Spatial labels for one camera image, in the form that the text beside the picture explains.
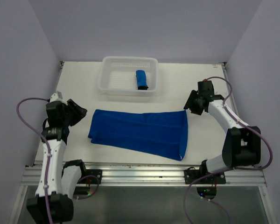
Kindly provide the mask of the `blue towel with black trim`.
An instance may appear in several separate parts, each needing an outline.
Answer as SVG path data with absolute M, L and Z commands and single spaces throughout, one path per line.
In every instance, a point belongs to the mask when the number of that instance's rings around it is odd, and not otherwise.
M 138 90 L 147 90 L 147 76 L 144 70 L 137 70 L 136 71 L 136 83 Z

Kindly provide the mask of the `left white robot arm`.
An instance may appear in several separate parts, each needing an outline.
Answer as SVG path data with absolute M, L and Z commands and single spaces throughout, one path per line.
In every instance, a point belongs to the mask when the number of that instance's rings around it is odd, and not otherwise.
M 73 219 L 76 184 L 88 177 L 82 160 L 63 163 L 69 127 L 83 119 L 87 110 L 72 99 L 51 99 L 46 113 L 49 125 L 42 130 L 42 173 L 35 196 L 27 200 L 27 210 L 37 224 L 57 224 Z

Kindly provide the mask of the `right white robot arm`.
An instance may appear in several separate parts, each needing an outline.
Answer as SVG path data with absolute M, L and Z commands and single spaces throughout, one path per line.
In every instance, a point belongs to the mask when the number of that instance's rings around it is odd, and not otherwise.
M 191 91 L 184 109 L 197 115 L 209 113 L 226 134 L 221 154 L 202 161 L 198 172 L 200 181 L 209 183 L 216 172 L 224 169 L 258 164 L 261 159 L 260 129 L 243 122 L 226 104 L 226 98 L 215 94 L 210 80 L 197 85 L 198 89 Z

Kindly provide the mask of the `white plastic mesh basket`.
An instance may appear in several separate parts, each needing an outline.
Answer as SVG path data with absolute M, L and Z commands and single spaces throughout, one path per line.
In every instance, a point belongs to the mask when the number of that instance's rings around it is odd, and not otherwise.
M 147 90 L 138 90 L 136 71 L 144 70 Z M 155 94 L 159 82 L 159 64 L 155 58 L 107 56 L 98 76 L 98 89 L 107 95 L 148 97 Z

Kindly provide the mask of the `left black base bracket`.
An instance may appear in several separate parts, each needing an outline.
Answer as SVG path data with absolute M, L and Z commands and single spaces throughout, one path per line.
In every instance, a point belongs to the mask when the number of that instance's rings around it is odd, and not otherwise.
M 85 184 L 100 184 L 103 176 L 103 171 L 101 169 L 87 169 L 85 175 L 90 176 L 84 180 Z

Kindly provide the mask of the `black base bracket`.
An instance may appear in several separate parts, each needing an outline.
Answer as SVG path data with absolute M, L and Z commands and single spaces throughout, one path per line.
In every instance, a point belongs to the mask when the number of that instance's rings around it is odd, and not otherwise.
M 100 184 L 103 176 L 103 171 L 101 169 L 87 169 L 85 175 L 90 176 L 84 180 L 85 184 Z
M 203 176 L 210 175 L 204 168 L 196 169 L 190 167 L 184 170 L 185 184 L 191 184 L 193 181 L 198 180 L 195 184 L 226 184 L 226 178 L 224 173 L 208 176 L 202 179 Z

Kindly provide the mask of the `aluminium mounting rail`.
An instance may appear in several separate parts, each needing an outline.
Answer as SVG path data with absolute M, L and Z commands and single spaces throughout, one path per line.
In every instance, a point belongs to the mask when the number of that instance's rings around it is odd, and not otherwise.
M 185 186 L 184 170 L 187 165 L 103 164 L 86 163 L 87 169 L 102 170 L 102 186 Z M 224 173 L 229 186 L 266 186 L 262 171 L 232 170 Z

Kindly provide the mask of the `right black base bracket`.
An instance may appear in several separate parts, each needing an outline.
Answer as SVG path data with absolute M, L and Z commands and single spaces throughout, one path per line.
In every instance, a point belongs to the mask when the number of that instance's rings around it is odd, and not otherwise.
M 190 167 L 184 170 L 185 184 L 191 184 L 193 181 L 198 180 L 195 184 L 226 184 L 226 178 L 224 173 L 208 176 L 202 179 L 203 176 L 210 175 L 204 168 L 196 169 Z

